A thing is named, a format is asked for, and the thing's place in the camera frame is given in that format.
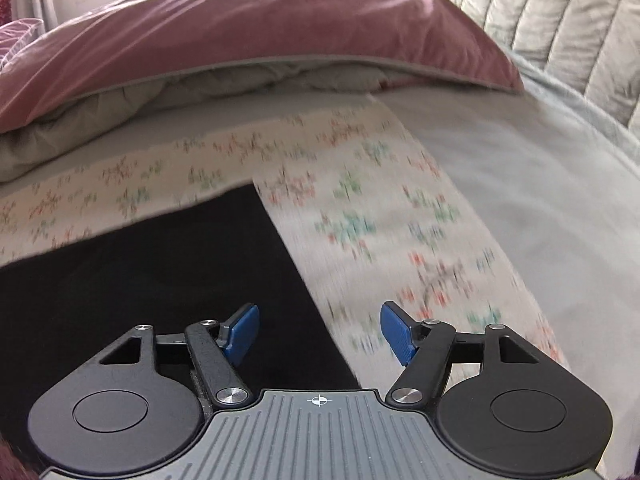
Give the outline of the black pants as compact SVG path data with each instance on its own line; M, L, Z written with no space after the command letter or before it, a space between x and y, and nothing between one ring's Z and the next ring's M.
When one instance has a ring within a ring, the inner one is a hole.
M2 438L34 462L32 404L96 352L138 324L180 333L249 302L251 389L358 387L253 185L5 266Z

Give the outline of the floral bed sheet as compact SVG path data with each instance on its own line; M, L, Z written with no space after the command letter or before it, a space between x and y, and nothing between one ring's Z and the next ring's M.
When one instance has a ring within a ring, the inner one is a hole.
M360 384L400 367L383 302L465 333L506 324L558 362L541 308L431 153L372 96L260 99L216 122L193 107L145 119L7 186L1 261L52 252L251 185Z

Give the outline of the pink and grey duvet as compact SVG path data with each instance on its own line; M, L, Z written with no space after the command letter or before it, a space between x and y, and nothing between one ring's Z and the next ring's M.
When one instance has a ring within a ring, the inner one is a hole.
M120 0L1 59L1 177L12 181L162 110L348 64L341 92L420 80L519 92L518 69L449 0Z

